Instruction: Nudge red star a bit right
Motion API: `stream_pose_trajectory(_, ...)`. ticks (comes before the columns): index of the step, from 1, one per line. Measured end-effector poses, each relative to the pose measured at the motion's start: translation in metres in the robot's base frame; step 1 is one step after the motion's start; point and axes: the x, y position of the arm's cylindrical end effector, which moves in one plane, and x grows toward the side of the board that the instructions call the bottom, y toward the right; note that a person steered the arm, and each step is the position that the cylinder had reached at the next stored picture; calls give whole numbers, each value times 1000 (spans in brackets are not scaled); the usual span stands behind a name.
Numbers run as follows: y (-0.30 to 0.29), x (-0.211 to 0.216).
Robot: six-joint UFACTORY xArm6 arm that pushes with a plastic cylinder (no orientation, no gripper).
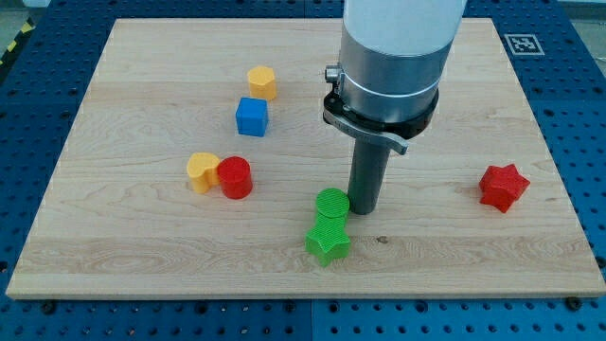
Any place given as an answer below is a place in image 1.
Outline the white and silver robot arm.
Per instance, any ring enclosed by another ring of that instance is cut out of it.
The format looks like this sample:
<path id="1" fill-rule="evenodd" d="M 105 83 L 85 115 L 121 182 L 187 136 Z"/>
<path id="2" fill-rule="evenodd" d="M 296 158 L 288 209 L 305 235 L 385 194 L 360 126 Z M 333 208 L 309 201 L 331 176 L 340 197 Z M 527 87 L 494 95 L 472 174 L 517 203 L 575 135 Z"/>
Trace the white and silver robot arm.
<path id="1" fill-rule="evenodd" d="M 346 0 L 326 81 L 354 113 L 399 123 L 432 106 L 466 0 Z"/>

